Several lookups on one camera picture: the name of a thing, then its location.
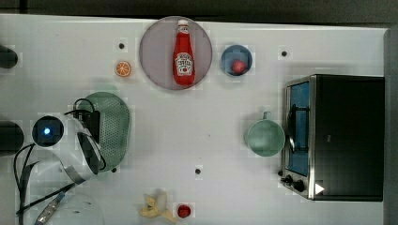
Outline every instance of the small orange object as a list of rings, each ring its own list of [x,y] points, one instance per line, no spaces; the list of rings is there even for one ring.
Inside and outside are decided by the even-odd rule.
[[[117,64],[115,72],[120,77],[127,77],[131,73],[131,66],[128,62],[121,61]]]

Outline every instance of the green colander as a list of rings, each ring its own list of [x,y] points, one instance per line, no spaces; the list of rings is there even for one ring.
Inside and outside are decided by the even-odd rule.
[[[99,145],[106,167],[101,172],[115,168],[126,155],[130,136],[130,111],[124,101],[108,92],[97,92],[86,99],[100,112]],[[78,110],[91,111],[90,105],[82,101]]]

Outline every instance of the yellow object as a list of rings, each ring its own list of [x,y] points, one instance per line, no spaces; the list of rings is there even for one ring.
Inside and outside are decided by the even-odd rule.
[[[176,223],[176,219],[173,217],[172,213],[166,209],[167,193],[165,191],[163,191],[156,199],[149,195],[145,195],[145,201],[147,206],[140,210],[140,215],[142,217],[156,218],[158,216],[163,216],[171,222]]]

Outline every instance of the ketchup label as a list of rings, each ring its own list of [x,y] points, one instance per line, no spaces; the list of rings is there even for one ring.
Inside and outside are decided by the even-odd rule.
[[[188,34],[189,33],[188,26],[180,25],[178,27],[178,29],[177,29],[177,32],[178,33],[181,32],[181,33],[184,33],[184,34]]]
[[[176,72],[178,76],[191,76],[193,61],[188,53],[178,53],[176,55]]]

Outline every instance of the oven knob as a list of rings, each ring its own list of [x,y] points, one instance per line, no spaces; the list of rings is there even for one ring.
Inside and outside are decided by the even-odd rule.
[[[281,178],[281,181],[287,184],[288,186],[291,186],[293,178],[290,175],[287,175],[285,178]]]
[[[302,180],[298,180],[292,183],[293,188],[296,189],[298,192],[302,192],[304,190],[304,183]]]

